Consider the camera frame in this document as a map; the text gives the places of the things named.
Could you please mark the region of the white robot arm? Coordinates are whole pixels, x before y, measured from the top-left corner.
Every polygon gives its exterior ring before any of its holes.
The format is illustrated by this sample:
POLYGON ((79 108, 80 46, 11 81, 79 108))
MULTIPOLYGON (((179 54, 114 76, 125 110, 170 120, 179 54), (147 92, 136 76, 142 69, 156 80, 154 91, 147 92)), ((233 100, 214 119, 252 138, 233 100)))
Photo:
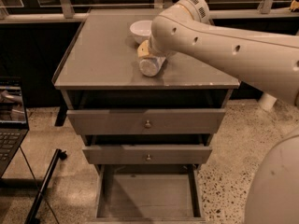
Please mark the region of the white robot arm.
MULTIPOLYGON (((205 0, 179 0, 152 21, 140 58, 180 52, 299 106, 299 37, 208 23, 205 0)), ((265 155, 252 180, 244 224, 299 224, 299 130, 265 155)))

